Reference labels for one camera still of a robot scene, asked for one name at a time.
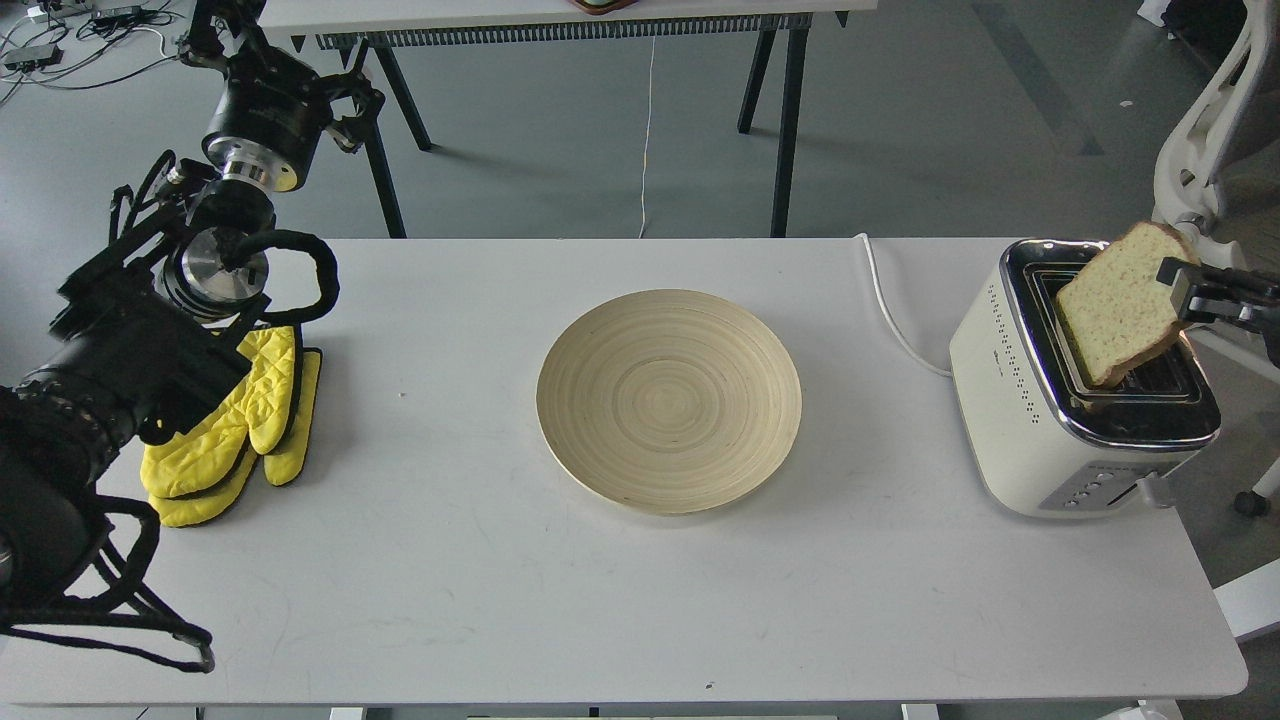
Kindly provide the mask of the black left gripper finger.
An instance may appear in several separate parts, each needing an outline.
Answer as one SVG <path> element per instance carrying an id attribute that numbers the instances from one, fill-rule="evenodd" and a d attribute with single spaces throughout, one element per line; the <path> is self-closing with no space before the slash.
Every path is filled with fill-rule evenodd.
<path id="1" fill-rule="evenodd" d="M 344 99 L 352 101 L 353 113 L 338 117 L 332 105 Z M 384 102 L 385 95 L 365 72 L 323 77 L 323 108 L 332 115 L 324 131 L 343 152 L 356 154 L 372 137 Z"/>
<path id="2" fill-rule="evenodd" d="M 238 38 L 257 26 L 265 1 L 195 1 L 189 27 L 180 36 L 180 63 L 225 73 L 229 58 L 220 27 Z"/>

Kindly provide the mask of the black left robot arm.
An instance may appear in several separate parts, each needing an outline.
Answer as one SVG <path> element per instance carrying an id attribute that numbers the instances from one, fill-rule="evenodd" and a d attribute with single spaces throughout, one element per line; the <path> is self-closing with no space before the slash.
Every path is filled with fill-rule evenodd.
<path id="1" fill-rule="evenodd" d="M 325 316 L 340 282 L 319 237 L 276 227 L 324 135 L 357 152 L 385 101 L 364 69 L 320 76 L 269 44 L 261 1 L 198 1 L 178 58 L 216 70 L 204 160 L 163 152 L 111 199 L 105 247 L 60 288 L 60 350 L 3 389 L 3 634 L 210 673 L 211 634 L 145 582 L 160 519 L 97 480 L 133 439 L 195 429 L 250 374 L 257 327 Z"/>

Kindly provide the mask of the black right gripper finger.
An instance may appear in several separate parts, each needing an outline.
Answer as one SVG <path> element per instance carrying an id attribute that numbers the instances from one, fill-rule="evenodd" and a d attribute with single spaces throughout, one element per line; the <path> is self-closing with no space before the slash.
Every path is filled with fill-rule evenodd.
<path id="1" fill-rule="evenodd" d="M 1174 301 L 1212 299 L 1230 301 L 1277 301 L 1276 275 L 1239 268 L 1217 268 L 1165 258 L 1156 281 L 1171 288 Z"/>
<path id="2" fill-rule="evenodd" d="M 1192 296 L 1180 306 L 1180 319 L 1202 324 L 1226 322 L 1263 337 L 1279 333 L 1279 306 L 1249 300 Z"/>

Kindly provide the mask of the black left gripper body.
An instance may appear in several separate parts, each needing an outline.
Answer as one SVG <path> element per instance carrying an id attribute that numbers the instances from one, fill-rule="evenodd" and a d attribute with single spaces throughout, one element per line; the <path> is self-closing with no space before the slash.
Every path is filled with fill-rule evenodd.
<path id="1" fill-rule="evenodd" d="M 215 167 L 247 156 L 266 168 L 269 192 L 300 190 L 326 127 L 332 104 L 349 95 L 337 76 L 321 77 L 282 50 L 239 50 L 227 63 L 224 88 L 204 137 Z"/>

